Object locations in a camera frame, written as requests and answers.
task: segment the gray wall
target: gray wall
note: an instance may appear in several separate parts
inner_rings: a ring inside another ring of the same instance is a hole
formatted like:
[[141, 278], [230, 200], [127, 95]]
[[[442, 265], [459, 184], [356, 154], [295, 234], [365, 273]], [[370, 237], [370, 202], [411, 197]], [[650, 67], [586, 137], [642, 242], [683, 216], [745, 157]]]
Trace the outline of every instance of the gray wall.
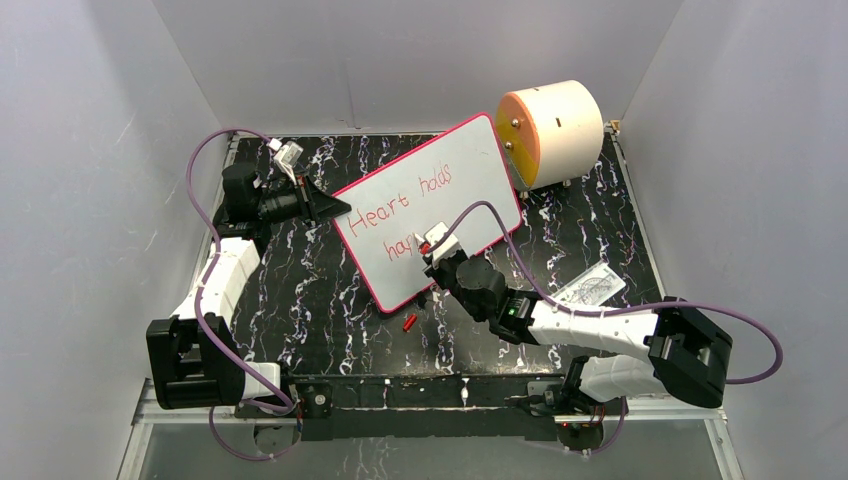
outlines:
[[185, 162], [217, 127], [149, 0], [0, 1], [3, 478], [117, 474], [144, 331], [197, 259]]
[[[725, 404], [751, 479], [848, 478], [848, 4], [686, 1], [622, 126], [669, 292], [783, 340], [775, 377]], [[750, 329], [731, 373], [772, 353]]]
[[221, 123], [276, 133], [442, 130], [568, 79], [621, 118], [681, 2], [154, 0]]

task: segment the red marker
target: red marker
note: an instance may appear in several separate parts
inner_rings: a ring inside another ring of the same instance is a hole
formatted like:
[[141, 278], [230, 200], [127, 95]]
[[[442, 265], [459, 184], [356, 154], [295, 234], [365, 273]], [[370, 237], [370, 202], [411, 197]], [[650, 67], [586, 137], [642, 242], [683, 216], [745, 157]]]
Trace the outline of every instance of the red marker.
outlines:
[[416, 320], [418, 320], [418, 315], [414, 313], [406, 317], [406, 322], [403, 323], [403, 331], [408, 332], [409, 329], [412, 328], [413, 325], [415, 325]]

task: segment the cream cylinder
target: cream cylinder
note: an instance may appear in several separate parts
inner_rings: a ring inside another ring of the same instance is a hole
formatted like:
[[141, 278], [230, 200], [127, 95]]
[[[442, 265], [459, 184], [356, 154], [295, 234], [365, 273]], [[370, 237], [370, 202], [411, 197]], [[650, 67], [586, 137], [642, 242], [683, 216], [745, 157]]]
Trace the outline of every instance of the cream cylinder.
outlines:
[[495, 128], [530, 189], [585, 175], [604, 141], [598, 104], [574, 80], [507, 93]]

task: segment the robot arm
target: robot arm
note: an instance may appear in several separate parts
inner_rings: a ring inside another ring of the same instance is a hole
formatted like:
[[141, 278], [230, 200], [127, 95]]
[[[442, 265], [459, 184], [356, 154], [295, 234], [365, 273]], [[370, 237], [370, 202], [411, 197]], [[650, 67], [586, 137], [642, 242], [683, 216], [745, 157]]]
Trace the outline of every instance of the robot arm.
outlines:
[[[280, 174], [262, 181], [253, 165], [237, 163], [224, 169], [224, 202], [213, 223], [221, 236], [221, 253], [201, 299], [204, 319], [218, 338], [238, 353], [231, 333], [233, 311], [247, 280], [259, 266], [271, 237], [271, 225], [294, 218], [314, 226], [350, 211], [350, 205], [321, 192], [294, 164], [303, 151], [294, 142], [268, 145]], [[215, 255], [211, 247], [206, 266]], [[200, 328], [194, 310], [200, 285], [168, 319], [147, 329], [147, 350], [159, 405], [165, 409], [236, 405], [241, 400], [271, 395], [258, 380], [230, 361]], [[280, 388], [277, 363], [246, 362]]]
[[430, 251], [446, 232], [440, 223], [416, 237], [427, 264], [424, 273], [449, 290], [475, 321], [488, 322], [489, 331], [513, 344], [570, 344], [619, 354], [575, 359], [549, 406], [586, 411], [613, 398], [648, 393], [669, 393], [704, 408], [721, 406], [733, 341], [696, 309], [606, 318], [563, 313], [536, 292], [508, 287], [484, 257], [469, 258], [454, 235]]

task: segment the metal frame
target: metal frame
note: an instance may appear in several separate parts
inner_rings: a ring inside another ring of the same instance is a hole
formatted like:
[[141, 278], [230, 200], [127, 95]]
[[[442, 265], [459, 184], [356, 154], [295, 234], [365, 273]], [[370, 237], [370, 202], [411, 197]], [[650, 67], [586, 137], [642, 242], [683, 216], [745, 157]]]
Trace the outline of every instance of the metal frame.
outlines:
[[[636, 203], [636, 198], [633, 196], [630, 174], [627, 170], [627, 162], [621, 150], [621, 145], [618, 142], [618, 137], [612, 128], [607, 125], [605, 131], [610, 133], [615, 147], [617, 161], [624, 174], [624, 181], [627, 185], [627, 190], [630, 192], [631, 204], [633, 205], [636, 220], [639, 224], [639, 229], [642, 232], [645, 241], [645, 248], [648, 252], [648, 258], [651, 263], [651, 268], [654, 271], [654, 277], [660, 295], [665, 295], [665, 288], [657, 270], [656, 261], [654, 258], [651, 244], [645, 232], [645, 224], [642, 220], [642, 215]], [[430, 132], [412, 132], [409, 135], [422, 135]], [[404, 133], [347, 133], [342, 135], [404, 135]], [[298, 137], [306, 136], [327, 136], [327, 135], [298, 135]], [[227, 154], [224, 158], [223, 167], [231, 165], [235, 160], [235, 154], [238, 148], [238, 142], [241, 138], [251, 138], [252, 135], [233, 135], [227, 147]], [[215, 196], [215, 204], [218, 205], [223, 198], [223, 189], [218, 186]], [[198, 252], [197, 264], [195, 267], [194, 278], [196, 278], [205, 264], [208, 254], [207, 248], [211, 240], [211, 233], [204, 234], [201, 242], [201, 247]], [[671, 397], [638, 397], [628, 400], [630, 413], [627, 416], [628, 421], [663, 421], [663, 420], [703, 420], [707, 434], [709, 435], [710, 444], [713, 447], [713, 454], [716, 458], [716, 463], [724, 480], [742, 480], [742, 470], [733, 449], [733, 444], [730, 440], [730, 435], [727, 431], [727, 417], [724, 409], [703, 409], [682, 403]], [[243, 424], [243, 425], [275, 425], [275, 426], [294, 426], [293, 419], [241, 419], [233, 416], [233, 407], [219, 407], [215, 412], [215, 422], [221, 424]], [[163, 410], [156, 402], [156, 394], [153, 389], [151, 380], [146, 380], [142, 390], [141, 399], [136, 410], [136, 415], [133, 419], [133, 427], [130, 433], [130, 438], [127, 444], [124, 459], [121, 463], [121, 469], [118, 473], [119, 480], [137, 479], [141, 474], [144, 458], [147, 453], [147, 448], [150, 443], [153, 428], [156, 424], [168, 423], [206, 423], [208, 422], [208, 408], [193, 408], [183, 410]], [[585, 420], [582, 416], [556, 416], [556, 422], [569, 422]]]

